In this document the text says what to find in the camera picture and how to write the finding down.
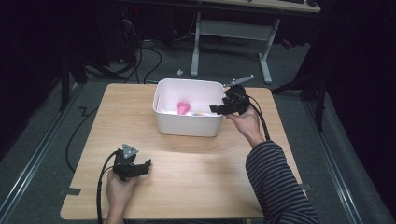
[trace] wooden table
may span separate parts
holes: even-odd
[[[135,164],[152,159],[148,175],[135,186],[125,218],[262,217],[245,170],[251,150],[245,137],[227,119],[212,138],[159,133],[152,109],[155,90],[156,85],[108,85],[70,186],[81,192],[66,196],[62,218],[96,219],[100,171],[122,143],[139,150]],[[259,102],[271,138],[283,147],[301,183],[271,92],[247,88],[247,94]],[[107,211],[102,190],[103,218]]]

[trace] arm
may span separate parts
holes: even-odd
[[[264,141],[259,118],[250,107],[241,116],[227,115],[246,137],[252,150],[247,176],[268,223],[318,223],[318,214],[300,189],[285,154],[273,141]]]
[[[106,195],[110,208],[107,214],[107,224],[123,224],[125,208],[132,197],[134,185],[139,177],[133,177],[123,182],[112,170],[108,171]]]

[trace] striped sleeve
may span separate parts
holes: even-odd
[[[264,223],[319,223],[285,154],[273,141],[255,146],[247,155],[247,176],[264,214]]]

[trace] plastic container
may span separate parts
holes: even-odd
[[[222,105],[223,97],[224,88],[218,82],[176,78],[161,80],[152,104],[158,130],[176,135],[218,135],[223,116],[212,113],[209,106]]]

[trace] person's right hand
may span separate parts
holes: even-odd
[[[255,147],[264,141],[260,133],[260,118],[253,107],[250,106],[241,116],[229,114],[225,115],[225,117],[233,121],[238,131],[246,137],[251,147]]]

